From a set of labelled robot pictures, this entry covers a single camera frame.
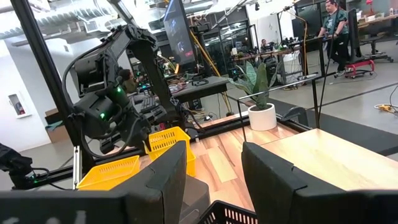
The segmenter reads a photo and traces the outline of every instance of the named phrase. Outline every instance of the potted plant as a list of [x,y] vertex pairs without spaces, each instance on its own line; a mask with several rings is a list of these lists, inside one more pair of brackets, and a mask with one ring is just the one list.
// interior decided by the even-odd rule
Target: potted plant
[[246,72],[241,67],[237,67],[242,71],[244,79],[239,78],[234,82],[234,80],[230,78],[229,81],[232,84],[244,90],[248,95],[263,91],[266,92],[252,97],[256,104],[248,109],[251,129],[255,131],[266,131],[276,127],[275,106],[272,103],[268,103],[268,91],[276,80],[276,72],[272,76],[270,82],[268,82],[266,65],[264,63],[259,65],[257,72],[249,62],[246,62]]

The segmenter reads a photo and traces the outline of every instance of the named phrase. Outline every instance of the keyboard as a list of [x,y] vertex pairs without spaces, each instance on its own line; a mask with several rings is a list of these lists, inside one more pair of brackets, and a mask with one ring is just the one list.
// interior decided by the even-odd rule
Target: keyboard
[[158,106],[159,103],[155,101],[155,97],[145,98],[141,103],[141,113],[149,113]]

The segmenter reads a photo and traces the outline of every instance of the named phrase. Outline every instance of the black pants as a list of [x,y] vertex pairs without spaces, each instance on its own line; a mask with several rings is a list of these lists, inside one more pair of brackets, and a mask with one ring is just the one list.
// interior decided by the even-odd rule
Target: black pants
[[328,41],[328,57],[331,50],[331,59],[338,63],[337,71],[343,71],[349,60],[348,54],[348,34],[341,34],[333,41],[333,49],[331,49],[331,40]]

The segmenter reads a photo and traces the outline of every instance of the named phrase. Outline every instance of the concrete floor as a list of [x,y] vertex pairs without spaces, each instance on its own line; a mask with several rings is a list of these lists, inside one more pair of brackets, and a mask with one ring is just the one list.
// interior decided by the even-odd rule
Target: concrete floor
[[[398,46],[396,46],[396,41],[378,43],[377,48],[380,51],[387,52],[396,62],[398,62]],[[362,46],[362,51],[364,54],[370,52],[370,46]],[[319,70],[317,55],[318,52],[310,52],[308,54],[310,73]],[[294,70],[294,68],[298,69],[299,66],[291,66],[291,64],[287,64],[286,67],[293,68]],[[336,65],[331,64],[330,72],[334,72],[335,70]],[[389,103],[389,96],[395,88],[394,84],[398,84],[397,71],[397,63],[377,63],[377,75],[372,77],[366,75],[364,77],[358,77],[355,80],[346,79],[344,77],[339,77],[337,79],[328,77],[326,80],[325,97],[323,102],[332,104],[324,106],[322,113],[398,134],[398,116],[380,112],[373,108],[374,105],[377,104]],[[321,90],[322,83],[318,82],[318,100],[320,100]],[[228,84],[228,95],[233,98],[239,98],[246,94],[242,90]],[[312,88],[310,85],[301,86],[298,90],[274,91],[271,93],[271,98],[293,105],[302,106],[304,108],[313,107]],[[238,113],[236,102],[234,100],[229,101],[233,112]],[[218,97],[217,95],[207,96],[202,98],[201,102],[206,113],[213,112],[216,114],[216,117],[213,117],[213,119],[219,118],[220,115],[221,117],[225,117],[225,114],[228,111],[221,95],[218,95]],[[398,96],[392,97],[392,103],[398,105]],[[98,146],[98,141],[90,143],[90,147],[94,151],[98,152]],[[23,156],[33,158],[33,167],[46,167],[51,170],[71,165],[73,163],[73,161],[70,160],[72,157],[72,150],[73,147],[71,142],[65,141],[26,150],[21,154]],[[398,154],[391,155],[389,157],[398,161]],[[59,182],[57,185],[70,188],[72,186],[72,180]],[[11,187],[12,182],[8,177],[8,174],[0,172],[0,190],[10,190]],[[45,186],[39,190],[56,189],[52,186]]]

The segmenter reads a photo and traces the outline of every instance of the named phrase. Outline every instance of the person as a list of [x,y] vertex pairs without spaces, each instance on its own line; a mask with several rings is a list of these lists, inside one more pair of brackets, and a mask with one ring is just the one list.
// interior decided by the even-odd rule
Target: person
[[[137,87],[138,87],[140,78],[135,78],[134,74],[128,69],[120,70],[118,75],[120,77],[122,77],[122,79],[123,79],[121,87],[126,93],[137,92]],[[133,96],[135,103],[140,103],[142,100],[144,100],[147,97],[148,96],[146,96],[146,95],[134,95]]]
[[261,52],[265,52],[267,50],[267,40],[266,39],[262,39],[261,40]]
[[334,38],[333,46],[331,46],[331,40],[328,40],[328,57],[331,55],[331,59],[338,63],[337,75],[340,76],[344,75],[349,59],[347,15],[344,10],[337,12],[338,5],[335,0],[327,0],[325,6],[328,16],[325,18],[318,37],[325,35]]

